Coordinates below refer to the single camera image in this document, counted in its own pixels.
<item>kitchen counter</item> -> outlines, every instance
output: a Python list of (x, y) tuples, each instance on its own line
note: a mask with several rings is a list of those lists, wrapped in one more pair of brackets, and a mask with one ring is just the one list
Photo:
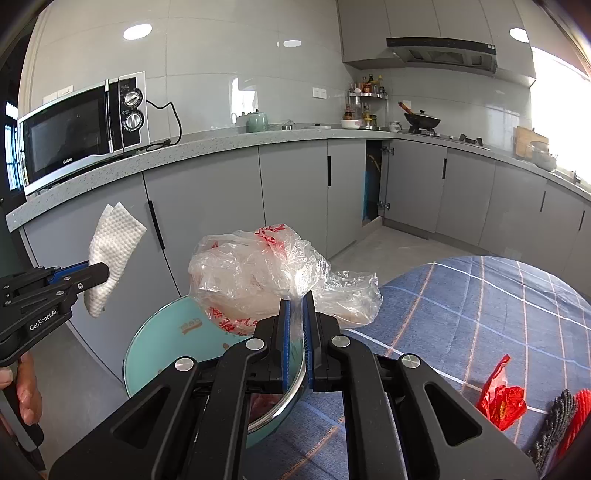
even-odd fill
[(283, 142), (303, 140), (333, 140), (345, 138), (366, 138), (367, 140), (395, 138), (390, 132), (344, 129), (297, 129), (287, 131), (268, 131), (250, 134), (236, 134), (227, 137), (206, 138), (204, 140), (182, 142), (173, 147), (144, 152), (102, 165), (56, 185), (6, 215), (8, 230), (14, 231), (46, 211), (83, 193), (94, 190), (112, 181), (129, 177), (151, 168), (203, 155), (256, 147)]
[(581, 188), (577, 185), (574, 185), (573, 183), (565, 180), (562, 177), (559, 177), (558, 175), (555, 175), (554, 173), (543, 170), (531, 162), (510, 157), (507, 153), (504, 153), (501, 150), (495, 149), (494, 147), (492, 147), (490, 150), (486, 150), (484, 148), (476, 147), (474, 145), (470, 145), (470, 144), (463, 143), (463, 142), (460, 143), (457, 141), (448, 140), (446, 138), (428, 137), (426, 135), (414, 135), (414, 134), (403, 133), (403, 132), (399, 132), (397, 134), (392, 134), (392, 135), (394, 136), (394, 138), (399, 138), (401, 140), (412, 140), (415, 142), (423, 142), (423, 143), (429, 143), (429, 144), (433, 144), (433, 145), (441, 145), (442, 147), (447, 147), (447, 148), (455, 148), (456, 150), (463, 150), (463, 151), (474, 153), (477, 155), (482, 155), (483, 157), (488, 157), (488, 158), (492, 158), (494, 160), (508, 163), (509, 165), (513, 165), (514, 167), (523, 168), (524, 170), (528, 170), (528, 171), (535, 173), (536, 175), (539, 175), (541, 177), (544, 177), (548, 180), (552, 180), (552, 181), (556, 182), (557, 184), (559, 184), (560, 186), (562, 186), (566, 189), (569, 189), (571, 192), (575, 192), (578, 195), (581, 195), (581, 197), (583, 197), (588, 202), (591, 202), (591, 193), (587, 192), (583, 188)]
[(582, 188), (573, 185), (569, 181), (553, 173), (538, 168), (533, 163), (517, 160), (516, 158), (512, 158), (495, 149), (485, 150), (470, 144), (460, 143), (445, 138), (419, 136), (405, 132), (393, 134), (390, 132), (365, 130), (297, 129), (291, 131), (236, 134), (227, 137), (206, 138), (203, 140), (182, 142), (173, 147), (162, 148), (153, 152), (142, 153), (107, 163), (94, 170), (67, 180), (62, 184), (56, 185), (38, 196), (29, 198), (25, 204), (6, 215), (8, 229), (12, 232), (37, 216), (42, 215), (44, 212), (71, 200), (82, 193), (89, 192), (112, 181), (180, 160), (258, 145), (345, 138), (366, 138), (367, 140), (399, 138), (401, 140), (441, 145), (443, 147), (471, 152), (533, 172), (541, 177), (556, 182), (564, 188), (577, 193), (588, 202), (591, 202), (591, 194)]

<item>plastic bag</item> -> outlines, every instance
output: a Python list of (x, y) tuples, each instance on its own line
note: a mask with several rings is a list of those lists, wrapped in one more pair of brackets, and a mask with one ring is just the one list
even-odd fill
[(507, 387), (505, 366), (510, 360), (511, 357), (505, 355), (497, 364), (476, 404), (476, 408), (501, 431), (508, 429), (527, 411), (524, 389)]
[[(189, 274), (192, 298), (211, 321), (238, 335), (253, 334), (259, 320), (277, 315), (280, 299), (301, 300), (310, 290), (316, 310), (341, 327), (373, 322), (382, 304), (375, 274), (332, 273), (310, 242), (283, 224), (203, 237)], [(301, 322), (294, 336), (301, 337)]]

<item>finger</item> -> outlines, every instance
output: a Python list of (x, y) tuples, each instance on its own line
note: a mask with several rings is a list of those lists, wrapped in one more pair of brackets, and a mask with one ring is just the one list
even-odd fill
[(25, 353), (18, 362), (17, 371), (17, 396), (21, 405), (30, 406), (33, 394), (37, 391), (37, 377), (33, 356)]
[(0, 368), (0, 390), (7, 388), (14, 379), (12, 370), (10, 368)]
[(39, 423), (43, 414), (43, 399), (39, 391), (35, 391), (28, 407), (21, 404), (21, 418), (27, 425)]

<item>microwave door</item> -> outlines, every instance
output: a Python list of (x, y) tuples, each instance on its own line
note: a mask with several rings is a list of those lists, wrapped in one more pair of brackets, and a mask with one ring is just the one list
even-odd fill
[(81, 168), (70, 164), (82, 166), (112, 155), (107, 107), (102, 83), (58, 99), (22, 118), (20, 128), (28, 181), (33, 184), (47, 177), (44, 183), (55, 182), (58, 175), (54, 172), (66, 174)]

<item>ceiling light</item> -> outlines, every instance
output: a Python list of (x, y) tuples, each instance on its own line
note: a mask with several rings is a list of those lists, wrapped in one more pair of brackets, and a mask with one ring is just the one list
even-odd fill
[(129, 27), (123, 32), (123, 38), (126, 40), (137, 40), (138, 38), (145, 37), (152, 31), (152, 25), (148, 23), (142, 23), (140, 25), (134, 25)]
[(283, 42), (284, 47), (299, 47), (301, 45), (301, 40), (285, 40)]
[(527, 32), (523, 28), (512, 28), (509, 30), (509, 35), (516, 40), (523, 43), (529, 43), (530, 39), (527, 38)]

